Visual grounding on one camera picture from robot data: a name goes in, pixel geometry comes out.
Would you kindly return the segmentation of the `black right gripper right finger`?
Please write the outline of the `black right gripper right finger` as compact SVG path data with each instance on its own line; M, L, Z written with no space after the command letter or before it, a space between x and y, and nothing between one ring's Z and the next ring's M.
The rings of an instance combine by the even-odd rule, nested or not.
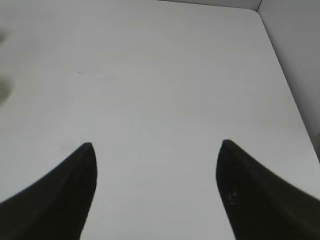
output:
M220 147L215 179L235 239L320 238L320 201L274 174L230 139Z

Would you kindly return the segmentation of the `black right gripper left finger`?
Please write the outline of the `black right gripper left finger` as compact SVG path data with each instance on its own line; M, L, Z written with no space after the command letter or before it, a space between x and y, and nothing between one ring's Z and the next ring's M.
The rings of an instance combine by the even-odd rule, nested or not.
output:
M86 142L32 185L0 204L2 240L78 240L97 187L97 160Z

